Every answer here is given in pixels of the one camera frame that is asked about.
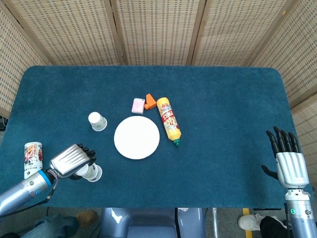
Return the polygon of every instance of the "blue tablecloth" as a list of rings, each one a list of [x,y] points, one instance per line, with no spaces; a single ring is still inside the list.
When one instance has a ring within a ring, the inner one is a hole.
[[[121,156],[113,142],[134,98],[167,97],[182,131],[167,139],[157,108],[145,111],[160,142],[148,158]],[[108,126],[92,130],[97,111]],[[23,147],[43,144],[44,165],[74,143],[97,153],[100,181],[61,180],[50,206],[282,207],[286,190],[265,133],[295,132],[282,79],[272,68],[194,66],[34,66],[21,81],[0,148],[0,192],[23,180]],[[43,199],[46,194],[37,198]]]

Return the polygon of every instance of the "yellow sauce bottle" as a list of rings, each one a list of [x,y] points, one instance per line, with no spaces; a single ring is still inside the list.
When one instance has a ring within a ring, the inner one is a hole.
[[[169,100],[167,98],[158,99],[157,107],[162,118],[167,137],[172,140],[176,146],[179,146],[179,138],[182,133],[179,130],[179,126],[174,116],[172,107],[170,106]]]

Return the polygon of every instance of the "paper cup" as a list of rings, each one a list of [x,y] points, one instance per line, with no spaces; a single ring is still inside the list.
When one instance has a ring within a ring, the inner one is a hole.
[[[91,166],[85,165],[76,172],[76,175],[81,176],[85,179],[94,179],[97,176],[98,169],[97,165],[93,163]]]
[[[102,131],[107,126],[107,120],[97,112],[90,113],[88,121],[94,131]]]
[[[43,150],[40,142],[24,145],[24,179],[43,168]]]
[[[94,179],[88,179],[89,182],[97,182],[103,175],[103,170],[101,169],[101,167],[97,165],[97,168],[98,168],[97,176]]]

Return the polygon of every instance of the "orange object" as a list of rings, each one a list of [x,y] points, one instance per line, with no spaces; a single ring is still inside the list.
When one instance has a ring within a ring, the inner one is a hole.
[[[144,108],[146,110],[156,107],[157,103],[156,103],[156,101],[154,100],[154,98],[152,97],[151,94],[147,94],[146,98],[147,98],[147,103],[144,104]]]

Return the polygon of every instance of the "robotic arm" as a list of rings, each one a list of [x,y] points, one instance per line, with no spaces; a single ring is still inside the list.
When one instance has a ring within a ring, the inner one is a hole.
[[[303,191],[309,184],[305,159],[300,153],[296,137],[290,132],[274,127],[274,135],[266,131],[272,145],[277,173],[262,166],[270,177],[279,180],[287,189],[285,199],[290,212],[294,238],[317,238],[317,228],[310,203],[310,195]]]
[[[58,178],[80,179],[81,177],[75,173],[86,164],[92,165],[96,160],[95,154],[94,151],[89,151],[81,144],[74,144],[52,158],[49,169],[36,172],[0,195],[0,221],[2,217],[9,215],[10,212],[51,187],[56,180],[56,184],[46,200],[39,204],[48,202],[55,191]]]

